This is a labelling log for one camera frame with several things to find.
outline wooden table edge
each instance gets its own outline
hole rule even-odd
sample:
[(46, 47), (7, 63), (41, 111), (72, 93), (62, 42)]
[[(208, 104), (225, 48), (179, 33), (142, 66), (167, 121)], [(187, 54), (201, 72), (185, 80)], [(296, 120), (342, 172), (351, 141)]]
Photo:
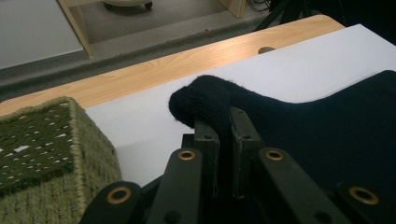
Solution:
[(59, 96), (73, 97), (84, 108), (254, 56), (262, 47), (283, 48), (345, 28), (330, 17), (317, 15), (259, 32), (189, 49), (96, 77), (23, 95), (0, 103), (0, 116), (40, 105)]

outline white wall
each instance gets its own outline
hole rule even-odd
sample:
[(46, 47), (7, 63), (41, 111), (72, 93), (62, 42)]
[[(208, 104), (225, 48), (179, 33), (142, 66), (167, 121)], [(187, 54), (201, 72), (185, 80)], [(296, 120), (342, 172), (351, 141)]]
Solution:
[(0, 69), (83, 50), (56, 0), (0, 0)]

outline black cable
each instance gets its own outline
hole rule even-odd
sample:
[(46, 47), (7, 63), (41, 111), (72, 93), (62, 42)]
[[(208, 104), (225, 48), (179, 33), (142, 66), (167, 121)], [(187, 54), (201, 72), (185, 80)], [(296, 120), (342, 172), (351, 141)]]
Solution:
[(343, 4), (341, 3), (341, 0), (338, 0), (338, 3), (340, 3), (341, 16), (342, 16), (342, 18), (343, 18), (344, 25), (347, 26), (347, 20), (346, 20), (346, 18), (345, 18), (345, 16), (344, 16), (344, 7), (343, 7)]
[(267, 5), (266, 8), (262, 8), (262, 9), (258, 9), (256, 7), (254, 7), (253, 3), (251, 2), (251, 0), (247, 0), (248, 5), (250, 6), (251, 10), (253, 10), (254, 12), (261, 12), (264, 10), (268, 10), (270, 8), (270, 3), (268, 0), (262, 0), (262, 2), (259, 2), (258, 0), (253, 0), (256, 4), (265, 4)]

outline black fabric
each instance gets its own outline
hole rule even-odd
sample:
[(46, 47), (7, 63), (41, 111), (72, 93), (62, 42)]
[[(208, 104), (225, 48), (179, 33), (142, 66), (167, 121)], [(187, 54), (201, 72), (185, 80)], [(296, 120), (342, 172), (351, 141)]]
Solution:
[[(272, 0), (270, 11), (275, 9), (281, 1)], [(396, 45), (395, 1), (310, 0), (306, 1), (306, 3), (311, 8), (332, 17), (345, 26), (362, 24), (393, 45)]]
[(232, 153), (229, 107), (247, 112), (268, 147), (289, 154), (321, 187), (362, 184), (396, 202), (396, 73), (384, 71), (314, 102), (292, 104), (212, 76), (172, 94), (171, 113), (193, 127), (200, 116)]

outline black knit cloth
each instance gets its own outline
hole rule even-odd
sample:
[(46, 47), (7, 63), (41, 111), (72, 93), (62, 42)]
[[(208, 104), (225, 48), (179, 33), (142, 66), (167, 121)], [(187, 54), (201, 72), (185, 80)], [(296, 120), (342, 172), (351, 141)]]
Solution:
[(289, 154), (321, 187), (361, 184), (396, 202), (396, 72), (384, 71), (329, 97), (292, 104), (212, 76), (176, 91), (169, 108), (193, 127), (200, 116), (232, 153), (229, 107), (247, 112), (268, 147)]

